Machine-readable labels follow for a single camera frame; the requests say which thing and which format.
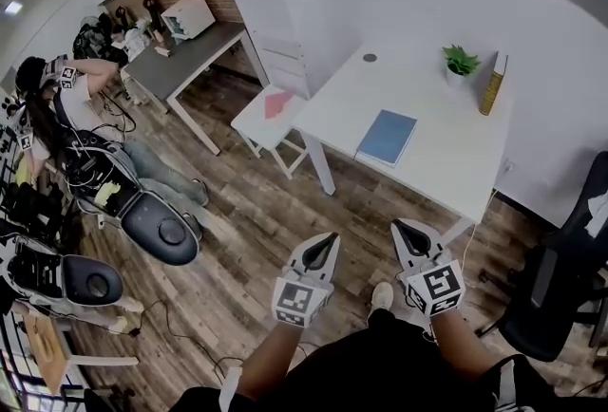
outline ceiling light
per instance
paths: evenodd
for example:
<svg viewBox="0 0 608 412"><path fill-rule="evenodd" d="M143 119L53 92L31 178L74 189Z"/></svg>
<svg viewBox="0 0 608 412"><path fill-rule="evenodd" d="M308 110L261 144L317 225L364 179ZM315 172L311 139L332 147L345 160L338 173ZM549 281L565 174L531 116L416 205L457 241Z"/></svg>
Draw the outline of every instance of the ceiling light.
<svg viewBox="0 0 608 412"><path fill-rule="evenodd" d="M4 12L9 13L11 15L16 14L19 10L21 10L21 8L23 7L23 5L21 5L19 2L15 2L14 0L12 2L10 2L10 4L5 8Z"/></svg>

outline potted plant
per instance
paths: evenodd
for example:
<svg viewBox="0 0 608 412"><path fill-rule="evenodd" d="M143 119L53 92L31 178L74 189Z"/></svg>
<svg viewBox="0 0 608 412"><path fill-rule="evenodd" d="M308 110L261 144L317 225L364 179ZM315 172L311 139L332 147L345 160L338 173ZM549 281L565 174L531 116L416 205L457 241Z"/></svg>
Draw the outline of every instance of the potted plant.
<svg viewBox="0 0 608 412"><path fill-rule="evenodd" d="M469 74L475 72L481 63L477 56L469 56L462 46L444 47L446 55L446 77L447 83L453 88L458 88Z"/></svg>

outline gray desk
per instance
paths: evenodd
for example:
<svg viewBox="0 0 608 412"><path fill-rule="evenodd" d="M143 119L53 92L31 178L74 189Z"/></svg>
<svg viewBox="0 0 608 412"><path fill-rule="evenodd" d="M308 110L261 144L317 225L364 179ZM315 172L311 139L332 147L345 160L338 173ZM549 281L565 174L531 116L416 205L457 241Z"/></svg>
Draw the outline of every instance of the gray desk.
<svg viewBox="0 0 608 412"><path fill-rule="evenodd" d="M199 139L217 155L218 147L181 106L178 96L202 71L239 41L262 86L267 85L268 78L247 29L244 25L233 22L217 22L196 39L172 46L168 58L161 56L154 45L150 45L124 71L142 86L163 113L167 110L162 101L167 101Z"/></svg>

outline blue folder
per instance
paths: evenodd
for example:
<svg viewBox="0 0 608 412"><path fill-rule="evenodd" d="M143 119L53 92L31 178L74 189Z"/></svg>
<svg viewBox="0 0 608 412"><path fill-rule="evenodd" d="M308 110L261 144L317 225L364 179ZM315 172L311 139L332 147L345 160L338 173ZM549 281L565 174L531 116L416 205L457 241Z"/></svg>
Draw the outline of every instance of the blue folder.
<svg viewBox="0 0 608 412"><path fill-rule="evenodd" d="M394 167L408 145L417 120L382 110L371 125L357 152Z"/></svg>

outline red paper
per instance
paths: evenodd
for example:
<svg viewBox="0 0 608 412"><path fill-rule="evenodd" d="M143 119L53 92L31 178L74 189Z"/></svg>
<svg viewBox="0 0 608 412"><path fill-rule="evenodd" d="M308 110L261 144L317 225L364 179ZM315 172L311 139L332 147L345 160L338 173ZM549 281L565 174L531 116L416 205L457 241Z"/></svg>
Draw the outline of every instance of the red paper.
<svg viewBox="0 0 608 412"><path fill-rule="evenodd" d="M285 104L294 96L294 93L284 91L266 97L266 120L273 119L285 109Z"/></svg>

